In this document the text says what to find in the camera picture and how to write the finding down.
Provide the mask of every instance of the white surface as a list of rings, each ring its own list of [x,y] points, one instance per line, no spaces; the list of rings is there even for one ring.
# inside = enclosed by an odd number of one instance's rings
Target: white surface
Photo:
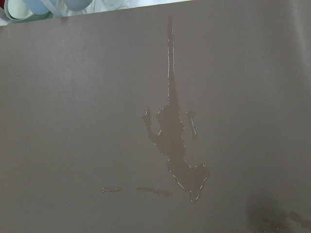
[[[188,0],[129,0],[129,1],[130,1],[131,8],[135,8],[135,7],[166,4],[166,3],[188,1]],[[69,10],[64,4],[63,0],[57,0],[56,7],[61,12],[61,14],[65,17],[108,11],[105,5],[103,4],[102,0],[93,0],[93,2],[86,9],[82,11]],[[0,26],[8,25],[10,23],[12,23],[12,21],[9,20],[5,16],[4,11],[0,9]]]

